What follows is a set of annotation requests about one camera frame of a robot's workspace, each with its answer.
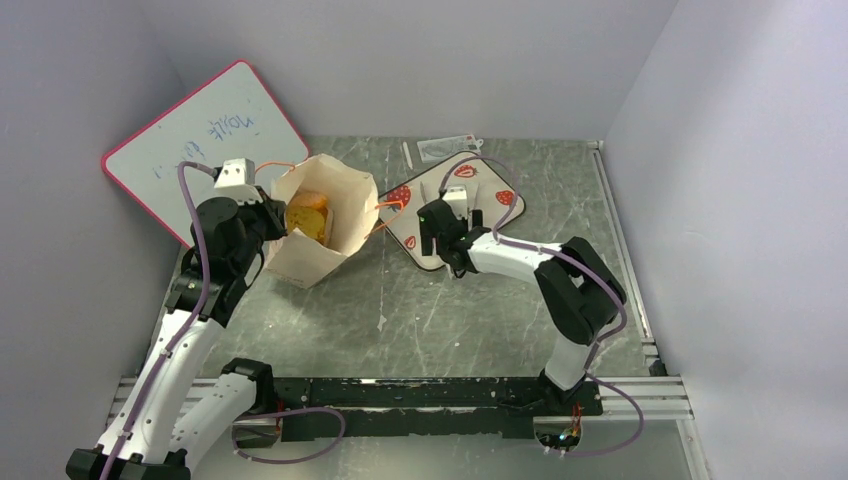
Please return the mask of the strawberry pattern tray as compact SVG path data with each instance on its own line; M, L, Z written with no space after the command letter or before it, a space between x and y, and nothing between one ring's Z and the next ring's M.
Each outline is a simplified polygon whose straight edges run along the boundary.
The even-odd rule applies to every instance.
M388 224L389 234L413 263L425 271L435 271L444 263L436 255L421 255L417 211L424 205L420 182L428 185L429 202L438 199L440 191L450 184L477 182L477 205L482 209L483 225L488 228L495 225L504 227L526 209L524 198L516 192L513 184L471 151L457 153L389 188L379 196L380 202L385 205L379 218Z

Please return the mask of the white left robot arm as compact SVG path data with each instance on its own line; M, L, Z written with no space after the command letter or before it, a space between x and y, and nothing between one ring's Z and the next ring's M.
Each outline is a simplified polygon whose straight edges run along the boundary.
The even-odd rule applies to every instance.
M246 276L263 246L285 236L286 205L259 187L241 201L203 201L194 235L165 302L159 338L111 425L90 449L75 450L71 479L188 479L217 439L243 414L279 405L270 365L244 358L222 369L211 393L185 409L196 375L248 289Z

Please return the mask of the pink framed whiteboard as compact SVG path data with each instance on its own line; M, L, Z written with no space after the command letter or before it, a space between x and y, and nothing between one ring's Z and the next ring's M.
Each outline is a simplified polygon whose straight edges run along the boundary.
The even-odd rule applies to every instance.
M183 161L219 167L298 164L309 148L257 70L238 60L150 124L106 153L105 174L180 243L193 243L191 219L177 179Z

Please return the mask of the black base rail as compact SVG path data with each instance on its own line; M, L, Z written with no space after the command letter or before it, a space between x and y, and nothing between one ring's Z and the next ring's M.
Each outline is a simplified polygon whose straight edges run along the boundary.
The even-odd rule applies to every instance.
M327 407L282 422L285 441L409 435L499 435L532 439L545 419L567 422L603 414L599 386L585 380L557 393L539 377L409 379L278 377L285 409Z

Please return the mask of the white paper bag orange handles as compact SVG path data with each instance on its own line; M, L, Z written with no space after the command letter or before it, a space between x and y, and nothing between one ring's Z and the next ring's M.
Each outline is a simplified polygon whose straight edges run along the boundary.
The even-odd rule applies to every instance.
M271 198L290 207L300 191L328 197L327 244L322 245L300 230L269 243L264 270L300 288L309 288L357 253L366 240L388 226L380 220L385 206L377 195L372 174L356 170L340 160L319 154L289 166L271 182Z

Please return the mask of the orange fake bread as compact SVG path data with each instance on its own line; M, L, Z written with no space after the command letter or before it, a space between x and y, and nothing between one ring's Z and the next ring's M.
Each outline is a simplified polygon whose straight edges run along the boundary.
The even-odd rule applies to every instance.
M328 197L318 192L300 191L292 197L289 205L292 207L321 210L327 207Z

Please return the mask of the clear plastic package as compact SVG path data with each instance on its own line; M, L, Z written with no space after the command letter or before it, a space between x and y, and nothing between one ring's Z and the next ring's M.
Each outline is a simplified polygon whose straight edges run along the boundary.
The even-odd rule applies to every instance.
M438 163L463 151L481 152L483 139L472 134L421 140L416 143L419 156L424 163Z

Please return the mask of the aluminium frame rail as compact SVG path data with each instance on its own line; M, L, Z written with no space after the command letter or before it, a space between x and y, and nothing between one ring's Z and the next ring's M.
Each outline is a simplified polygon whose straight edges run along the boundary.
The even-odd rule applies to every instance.
M604 415L614 421L636 420L638 415L633 403L637 403L647 421L690 421L694 418L691 402L683 380L668 375L660 355L631 259L620 215L614 199L603 156L603 142L593 140L588 143L588 154L595 167L596 176L604 197L607 219L618 260L620 281L627 291L628 322L625 329L605 340L595 360L596 365L606 364L605 357L615 345L629 338L635 347L632 355L641 366L634 375L604 377L603 380L614 386L603 387L600 398L604 402Z

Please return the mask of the white pen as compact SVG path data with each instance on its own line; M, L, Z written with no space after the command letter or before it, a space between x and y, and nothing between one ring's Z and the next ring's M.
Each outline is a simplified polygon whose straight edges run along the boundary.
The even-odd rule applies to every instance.
M404 141L402 143L402 148L403 148L403 153L404 153L404 157L405 157L406 164L407 164L408 168L413 169L414 166L413 166L413 162L412 162L412 157L411 157L411 153L410 153L408 143L406 141Z

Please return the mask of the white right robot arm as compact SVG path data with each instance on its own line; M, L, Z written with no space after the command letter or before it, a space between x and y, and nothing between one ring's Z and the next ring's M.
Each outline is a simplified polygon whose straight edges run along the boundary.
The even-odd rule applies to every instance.
M501 275L538 288L558 334L539 398L548 412L565 413L578 399L602 331L615 319L627 320L626 291L599 254L581 237L544 244L471 227L442 199L421 207L417 217L421 253L438 256L455 277Z

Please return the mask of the yellow fake bread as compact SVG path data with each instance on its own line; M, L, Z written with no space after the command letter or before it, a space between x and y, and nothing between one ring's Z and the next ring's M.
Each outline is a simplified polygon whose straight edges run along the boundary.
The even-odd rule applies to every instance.
M290 231L300 230L304 235L322 245L327 244L329 210L325 207L290 206L285 221Z

